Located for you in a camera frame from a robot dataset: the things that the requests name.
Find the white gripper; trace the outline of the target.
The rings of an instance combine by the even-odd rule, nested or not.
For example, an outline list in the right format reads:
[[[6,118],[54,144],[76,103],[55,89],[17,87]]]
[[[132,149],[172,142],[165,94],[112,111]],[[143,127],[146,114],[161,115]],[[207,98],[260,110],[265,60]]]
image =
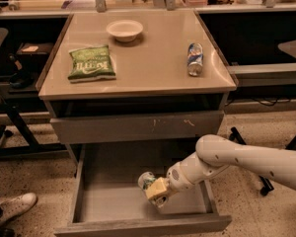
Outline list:
[[[191,187],[191,182],[185,177],[179,164],[175,164],[168,169],[167,178],[158,178],[146,182],[144,186],[145,195],[149,200],[156,200],[166,196],[169,192],[169,184],[170,188],[176,192],[185,191]]]

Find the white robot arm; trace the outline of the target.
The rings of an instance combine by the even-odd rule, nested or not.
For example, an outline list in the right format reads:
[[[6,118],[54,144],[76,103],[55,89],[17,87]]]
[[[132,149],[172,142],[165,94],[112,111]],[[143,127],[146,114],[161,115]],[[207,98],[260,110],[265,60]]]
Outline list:
[[[193,188],[238,166],[296,191],[296,151],[242,145],[218,135],[198,139],[195,151],[170,167],[165,177],[143,173],[138,186],[147,199],[161,207],[174,194]]]

